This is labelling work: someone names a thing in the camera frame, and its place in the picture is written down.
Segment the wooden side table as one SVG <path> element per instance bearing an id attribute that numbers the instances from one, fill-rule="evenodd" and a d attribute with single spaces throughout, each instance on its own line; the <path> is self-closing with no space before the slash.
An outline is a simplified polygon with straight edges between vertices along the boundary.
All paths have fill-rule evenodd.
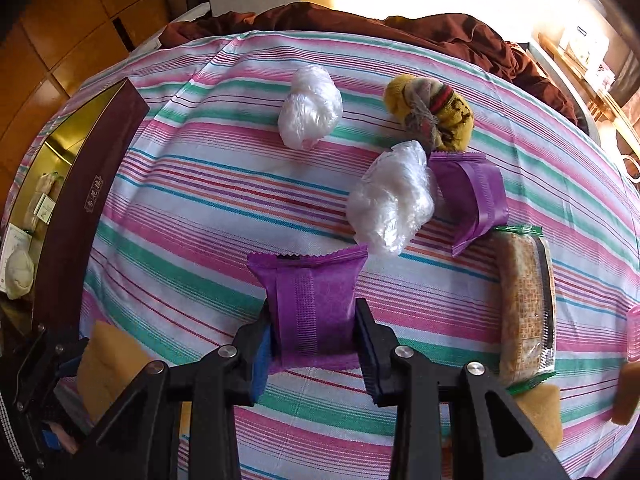
<path id="1" fill-rule="evenodd" d="M 622 159 L 638 162 L 638 132 L 612 96 L 590 84 L 586 78 L 588 70 L 570 52 L 561 49 L 542 32 L 537 40 L 530 43 L 529 50 L 536 55 L 538 63 L 553 75 L 556 84 L 570 94 L 576 110 L 584 116 L 584 123 L 593 140 L 601 141 L 598 125 L 609 122 L 615 129 L 616 148 L 622 150 Z"/>

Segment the maroon brown blanket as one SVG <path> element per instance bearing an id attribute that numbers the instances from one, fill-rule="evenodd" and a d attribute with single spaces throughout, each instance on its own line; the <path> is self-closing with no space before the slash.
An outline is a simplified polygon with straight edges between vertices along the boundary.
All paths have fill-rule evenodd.
<path id="1" fill-rule="evenodd" d="M 299 1 L 265 12 L 207 14 L 195 21 L 167 25 L 160 45 L 173 48 L 189 41 L 241 32 L 344 32 L 388 39 L 430 49 L 474 64 L 531 94 L 579 124 L 576 106 L 519 44 L 506 41 L 484 22 L 464 13 L 444 13 L 425 18 L 390 16 L 384 20 L 332 10 Z"/>

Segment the weidan cracker pack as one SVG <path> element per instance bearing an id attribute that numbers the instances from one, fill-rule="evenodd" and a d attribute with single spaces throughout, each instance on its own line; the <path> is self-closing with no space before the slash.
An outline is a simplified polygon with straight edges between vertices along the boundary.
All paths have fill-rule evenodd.
<path id="1" fill-rule="evenodd" d="M 62 176 L 57 171 L 47 172 L 38 178 L 24 214 L 22 222 L 22 229 L 24 231 L 29 233 L 35 232 L 38 222 L 40 221 L 38 217 L 39 208 L 49 197 L 49 193 L 52 188 L 54 188 L 55 183 L 61 180 Z"/>

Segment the yellow knitted sock bundle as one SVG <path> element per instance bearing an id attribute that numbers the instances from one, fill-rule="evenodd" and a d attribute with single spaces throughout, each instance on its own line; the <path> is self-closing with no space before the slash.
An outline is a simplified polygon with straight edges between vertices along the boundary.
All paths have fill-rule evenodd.
<path id="1" fill-rule="evenodd" d="M 464 152 L 468 148 L 474 114 L 466 99 L 449 84 L 402 74 L 387 84 L 383 102 L 427 155 L 434 151 Z"/>

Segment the wooden wardrobe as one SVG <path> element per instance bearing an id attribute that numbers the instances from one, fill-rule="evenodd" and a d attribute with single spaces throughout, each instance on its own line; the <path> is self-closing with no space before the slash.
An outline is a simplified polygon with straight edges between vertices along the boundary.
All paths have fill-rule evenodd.
<path id="1" fill-rule="evenodd" d="M 81 84 L 170 20 L 166 0 L 1 0 L 1 192 Z"/>

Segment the yellow sponge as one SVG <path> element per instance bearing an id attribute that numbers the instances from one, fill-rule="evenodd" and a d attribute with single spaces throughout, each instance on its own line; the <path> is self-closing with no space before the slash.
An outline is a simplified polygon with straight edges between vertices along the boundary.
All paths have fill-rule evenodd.
<path id="1" fill-rule="evenodd" d="M 514 400 L 541 434 L 544 442 L 555 451 L 563 440 L 560 388 L 540 384 L 514 396 Z"/>
<path id="2" fill-rule="evenodd" d="M 130 382 L 152 361 L 129 334 L 103 321 L 93 324 L 77 371 L 77 390 L 93 422 L 106 413 Z"/>

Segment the white plastic bag bundle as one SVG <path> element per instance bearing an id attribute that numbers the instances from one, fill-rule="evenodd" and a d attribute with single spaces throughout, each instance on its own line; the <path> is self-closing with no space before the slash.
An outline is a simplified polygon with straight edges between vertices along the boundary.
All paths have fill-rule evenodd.
<path id="1" fill-rule="evenodd" d="M 346 217 L 371 254 L 400 255 L 436 209 L 437 183 L 415 140 L 381 154 L 349 193 Z"/>
<path id="2" fill-rule="evenodd" d="M 343 99 L 329 72 L 305 65 L 293 74 L 290 93 L 278 118 L 282 142 L 297 151 L 309 151 L 340 122 Z"/>

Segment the gold metal tin box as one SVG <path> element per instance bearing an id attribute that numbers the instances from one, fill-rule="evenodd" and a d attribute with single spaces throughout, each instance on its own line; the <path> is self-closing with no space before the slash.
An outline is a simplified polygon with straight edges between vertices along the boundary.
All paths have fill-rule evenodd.
<path id="1" fill-rule="evenodd" d="M 22 229 L 42 174 L 57 171 L 62 176 L 39 208 L 35 232 L 25 231 L 32 237 L 34 284 L 27 295 L 13 300 L 29 305 L 32 324 L 63 337 L 78 335 L 82 284 L 96 228 L 119 165 L 148 110 L 132 82 L 122 79 L 63 117 L 37 145 L 2 228 L 2 240 L 9 223 Z"/>

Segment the striped pink green bedsheet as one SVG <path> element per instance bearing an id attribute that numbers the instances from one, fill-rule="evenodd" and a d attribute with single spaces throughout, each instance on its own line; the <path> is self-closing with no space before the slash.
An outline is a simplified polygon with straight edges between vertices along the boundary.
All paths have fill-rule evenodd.
<path id="1" fill-rule="evenodd" d="M 85 82 L 18 164 L 14 479 L 639 472 L 639 191 L 550 105 L 344 32 Z"/>

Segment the purple snack packet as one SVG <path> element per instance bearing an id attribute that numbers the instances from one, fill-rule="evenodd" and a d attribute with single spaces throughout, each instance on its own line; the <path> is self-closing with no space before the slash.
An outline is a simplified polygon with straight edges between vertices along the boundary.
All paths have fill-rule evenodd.
<path id="1" fill-rule="evenodd" d="M 293 368 L 353 370 L 356 285 L 368 248 L 329 255 L 250 254 L 247 267 L 266 291 L 274 344 L 273 373 Z"/>
<path id="2" fill-rule="evenodd" d="M 461 255 L 474 240 L 509 219 L 500 169 L 480 152 L 433 152 L 428 166 L 457 229 L 451 253 Z"/>

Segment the white towel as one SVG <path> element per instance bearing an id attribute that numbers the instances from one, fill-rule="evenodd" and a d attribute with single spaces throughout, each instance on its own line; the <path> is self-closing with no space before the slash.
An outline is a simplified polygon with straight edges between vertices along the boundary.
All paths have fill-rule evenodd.
<path id="1" fill-rule="evenodd" d="M 17 249 L 6 260 L 6 296 L 17 299 L 27 295 L 32 289 L 35 266 L 26 250 Z"/>

